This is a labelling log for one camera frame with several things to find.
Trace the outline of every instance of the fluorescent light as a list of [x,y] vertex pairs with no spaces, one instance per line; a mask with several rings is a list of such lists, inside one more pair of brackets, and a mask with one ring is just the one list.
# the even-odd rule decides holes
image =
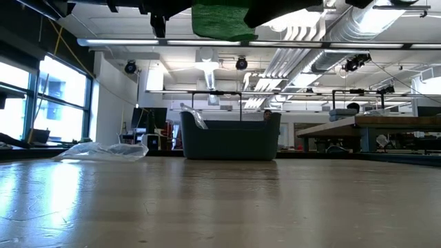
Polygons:
[[295,42],[295,41],[250,41],[251,46],[274,46],[274,47],[295,47],[295,48],[320,48],[321,42]]
[[330,53],[330,54],[369,54],[369,51],[360,51],[360,50],[325,50],[325,53]]
[[240,45],[240,41],[211,41],[211,40],[170,40],[167,41],[167,44],[169,45]]
[[328,101],[315,101],[315,100],[311,100],[311,101],[306,101],[306,100],[290,100],[290,101],[286,101],[286,103],[310,103],[310,104],[323,104],[323,103],[327,103]]
[[146,93],[153,94],[187,94],[188,91],[185,90],[146,90]]
[[441,44],[413,44],[411,49],[440,49]]
[[402,48],[403,44],[400,43],[331,43],[330,48],[360,48],[360,49],[371,49],[371,48]]
[[242,92],[242,94],[251,94],[251,95],[262,95],[262,94],[274,94],[274,92]]
[[291,83],[296,87],[303,88],[315,82],[321,75],[316,74],[299,74]]
[[79,45],[158,45],[155,39],[77,39]]
[[384,102],[384,104],[386,105],[386,106],[390,106],[390,105],[402,105],[402,104],[406,104],[406,103],[410,103],[410,102],[404,102],[404,101],[401,101],[401,102],[398,102],[398,101],[385,101]]

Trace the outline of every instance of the metal frame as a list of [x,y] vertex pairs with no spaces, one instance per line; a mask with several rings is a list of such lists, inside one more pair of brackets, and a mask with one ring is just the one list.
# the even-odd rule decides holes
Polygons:
[[[55,60],[68,66],[69,68],[71,68],[77,72],[81,72],[81,71],[78,71],[77,68],[75,68],[71,65],[68,65],[64,61],[60,61],[58,59],[55,59]],[[92,79],[90,77],[86,76],[87,81],[86,81],[86,90],[85,90],[85,103],[84,103],[84,106],[80,106],[80,105],[76,105],[73,103],[69,103],[69,102],[64,101],[62,99],[55,98],[53,96],[39,93],[38,92],[39,75],[40,75],[40,71],[37,71],[37,74],[29,73],[29,83],[28,83],[27,89],[0,82],[0,85],[10,87],[14,90],[23,92],[27,97],[26,106],[25,106],[25,119],[24,119],[22,137],[26,137],[28,135],[29,130],[31,128],[33,128],[32,125],[34,123],[34,115],[35,115],[35,110],[37,107],[37,100],[42,99],[42,98],[43,98],[43,100],[57,103],[59,105],[73,107],[78,110],[83,110],[83,122],[82,122],[82,127],[81,127],[81,135],[83,137],[89,136],[90,108],[91,108],[91,100],[92,100]]]
[[194,108],[194,95],[195,94],[211,94],[211,95],[215,95],[215,96],[223,96],[225,94],[231,94],[231,95],[239,95],[240,98],[240,102],[241,104],[239,104],[239,111],[240,111],[240,121],[242,121],[242,93],[241,92],[224,92],[224,91],[218,91],[218,90],[213,90],[213,91],[192,91],[192,92],[188,92],[192,94],[192,108]]
[[359,96],[366,96],[365,92],[374,92],[377,95],[378,94],[380,95],[380,98],[381,98],[381,108],[384,109],[384,93],[378,92],[376,90],[362,90],[362,93],[361,92],[359,93],[358,91],[361,91],[361,90],[333,90],[332,91],[332,108],[333,109],[336,108],[336,92],[342,92],[342,93],[348,92],[350,94],[359,94]]

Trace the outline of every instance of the cable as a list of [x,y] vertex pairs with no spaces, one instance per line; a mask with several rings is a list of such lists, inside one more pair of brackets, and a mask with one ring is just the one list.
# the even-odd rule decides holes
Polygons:
[[[54,59],[55,56],[57,55],[58,47],[60,45],[61,33],[63,32],[63,27],[61,27],[59,31],[57,30],[57,32],[58,32],[58,38],[57,38],[57,43],[55,44],[55,49],[54,49],[54,54],[52,55],[52,59]],[[32,120],[30,132],[29,132],[28,143],[30,143],[30,141],[32,139],[32,135],[34,133],[34,124],[35,124],[35,121],[36,121],[36,119],[37,119],[37,117],[39,115],[40,108],[41,108],[41,103],[44,100],[44,94],[46,92],[46,88],[48,87],[48,82],[49,82],[49,72],[48,72],[48,75],[46,76],[46,82],[44,83],[43,91],[42,91],[41,98],[40,98],[40,104],[39,104],[39,106],[37,108],[37,111],[35,112],[34,119]]]
[[[420,17],[420,18],[423,18],[423,17],[421,17],[421,15],[416,15],[416,14],[402,15],[401,17]],[[441,19],[441,16],[427,15],[427,16],[425,16],[425,17],[432,17],[432,18],[438,18],[438,19]]]
[[379,66],[379,65],[378,65],[377,63],[375,63],[374,61],[371,60],[371,62],[372,62],[374,65],[377,65],[378,68],[380,68],[383,72],[385,72],[386,74],[388,74],[389,76],[391,76],[391,77],[392,77],[393,79],[395,79],[397,82],[400,82],[400,83],[403,84],[404,86],[406,86],[406,87],[408,87],[409,89],[413,90],[414,92],[417,92],[418,94],[420,94],[420,95],[426,97],[427,99],[431,99],[432,101],[441,104],[440,101],[435,100],[435,99],[431,98],[430,96],[427,96],[427,95],[425,95],[425,94],[423,94],[423,93],[421,93],[421,92],[419,92],[419,91],[413,89],[411,86],[408,86],[406,83],[403,83],[400,79],[397,79],[394,75],[388,73],[384,68],[382,68],[381,66]]
[[78,59],[78,57],[76,56],[76,54],[74,53],[74,51],[72,51],[72,49],[70,48],[70,46],[68,45],[68,43],[64,40],[64,38],[61,36],[60,32],[57,30],[57,27],[55,26],[54,22],[51,19],[48,19],[50,24],[52,24],[52,27],[54,28],[55,32],[60,36],[61,41],[64,43],[64,45],[66,46],[66,48],[69,50],[70,54],[75,58],[76,62],[78,62],[78,64],[81,65],[81,67],[83,68],[83,70],[89,74],[90,77],[92,77],[101,87],[103,87],[104,89],[106,89],[110,94],[116,96],[117,98],[125,101],[126,103],[129,103],[132,106],[136,106],[135,104],[125,100],[124,98],[118,96],[117,94],[113,93],[111,90],[109,90],[109,88],[107,88],[104,84],[102,84],[85,66],[84,64]]

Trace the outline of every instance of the window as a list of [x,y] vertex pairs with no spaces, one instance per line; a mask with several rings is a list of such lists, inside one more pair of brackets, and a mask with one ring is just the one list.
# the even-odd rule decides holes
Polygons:
[[48,56],[40,62],[39,93],[84,106],[86,84],[84,75]]
[[51,141],[79,141],[83,131],[83,110],[43,100],[34,128],[50,130]]
[[50,130],[51,141],[71,142],[89,135],[92,84],[85,75],[46,56],[40,62],[39,78],[0,63],[0,82],[0,87],[25,94],[25,99],[6,99],[5,109],[0,110],[0,132],[23,140],[34,121],[34,128]]
[[15,139],[23,138],[26,99],[6,99],[4,110],[0,110],[0,132]]
[[0,62],[0,82],[27,89],[29,72]]

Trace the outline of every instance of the table leg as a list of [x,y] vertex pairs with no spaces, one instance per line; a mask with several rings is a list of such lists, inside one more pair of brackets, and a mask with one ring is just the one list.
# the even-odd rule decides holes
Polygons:
[[303,138],[303,152],[309,152],[309,138]]
[[377,152],[376,134],[373,129],[364,128],[361,131],[361,151]]

